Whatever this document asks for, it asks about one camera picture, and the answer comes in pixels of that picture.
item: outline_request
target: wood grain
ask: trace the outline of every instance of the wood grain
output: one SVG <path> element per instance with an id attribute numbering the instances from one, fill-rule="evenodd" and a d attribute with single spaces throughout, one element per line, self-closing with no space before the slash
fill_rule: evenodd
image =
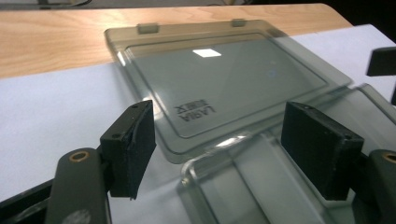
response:
<path id="1" fill-rule="evenodd" d="M 138 23 L 266 20 L 288 35 L 350 27 L 322 4 L 0 12 L 0 78 L 112 62 L 104 31 Z"/>

